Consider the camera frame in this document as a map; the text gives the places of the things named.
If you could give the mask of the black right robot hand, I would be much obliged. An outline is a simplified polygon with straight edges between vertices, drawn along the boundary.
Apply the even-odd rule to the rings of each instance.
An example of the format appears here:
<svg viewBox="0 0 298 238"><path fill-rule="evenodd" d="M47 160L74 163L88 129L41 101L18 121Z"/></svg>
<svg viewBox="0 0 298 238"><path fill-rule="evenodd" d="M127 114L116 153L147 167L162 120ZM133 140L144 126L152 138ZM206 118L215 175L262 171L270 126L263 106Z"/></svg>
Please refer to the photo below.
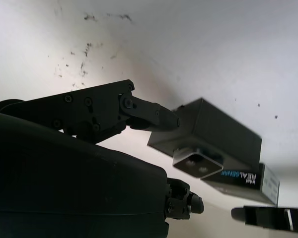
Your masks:
<svg viewBox="0 0 298 238"><path fill-rule="evenodd" d="M0 238L165 238L201 197L161 167L99 143L126 127L166 132L178 116L130 80L0 102Z"/></svg>

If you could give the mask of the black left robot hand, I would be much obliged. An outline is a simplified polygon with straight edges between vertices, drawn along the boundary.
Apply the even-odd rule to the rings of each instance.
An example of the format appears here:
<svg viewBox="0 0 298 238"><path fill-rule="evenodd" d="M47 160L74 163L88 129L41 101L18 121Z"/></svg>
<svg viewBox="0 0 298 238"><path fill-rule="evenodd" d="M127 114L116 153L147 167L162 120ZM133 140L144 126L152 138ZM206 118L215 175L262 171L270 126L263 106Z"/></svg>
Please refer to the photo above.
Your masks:
<svg viewBox="0 0 298 238"><path fill-rule="evenodd" d="M246 225L298 233L298 208L236 207L231 210L231 217Z"/></svg>

